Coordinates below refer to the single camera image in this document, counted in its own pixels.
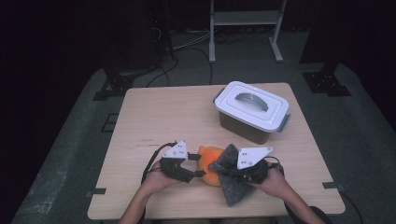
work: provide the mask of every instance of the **clear container lid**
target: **clear container lid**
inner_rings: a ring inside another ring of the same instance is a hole
[[[229,83],[215,105],[218,111],[268,133],[283,128],[289,109],[284,98],[239,81]]]

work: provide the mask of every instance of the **metal rack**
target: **metal rack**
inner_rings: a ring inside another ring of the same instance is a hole
[[[210,41],[209,41],[209,61],[216,61],[215,51],[215,26],[219,25],[262,25],[274,24],[276,26],[274,35],[269,37],[271,48],[278,63],[283,62],[283,57],[277,46],[280,25],[282,23],[287,0],[282,0],[279,10],[268,11],[224,11],[215,12],[215,0],[210,3]]]

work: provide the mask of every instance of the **human hand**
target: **human hand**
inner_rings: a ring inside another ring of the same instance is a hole
[[[266,194],[284,200],[289,193],[294,192],[285,177],[277,168],[268,170],[268,176],[260,183],[249,183],[251,186],[261,189]]]
[[[145,191],[147,194],[154,194],[177,183],[180,183],[180,181],[166,176],[161,171],[160,162],[156,161],[154,165],[152,165],[140,189]]]

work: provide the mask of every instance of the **human arm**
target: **human arm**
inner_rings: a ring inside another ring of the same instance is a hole
[[[291,211],[308,224],[324,224],[300,195],[289,185],[276,168],[268,170],[268,176],[261,184],[251,184],[268,195],[282,199]]]
[[[160,163],[157,161],[152,166],[150,172],[132,198],[119,223],[137,223],[142,217],[151,195],[166,189],[168,186],[179,183],[180,181],[167,177],[160,169]]]

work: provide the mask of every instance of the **orange plush toy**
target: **orange plush toy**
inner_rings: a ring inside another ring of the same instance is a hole
[[[209,169],[209,164],[217,160],[223,151],[224,149],[219,147],[199,147],[198,154],[201,155],[201,159],[197,162],[197,170],[206,172],[202,179],[207,184],[220,186],[218,174]]]

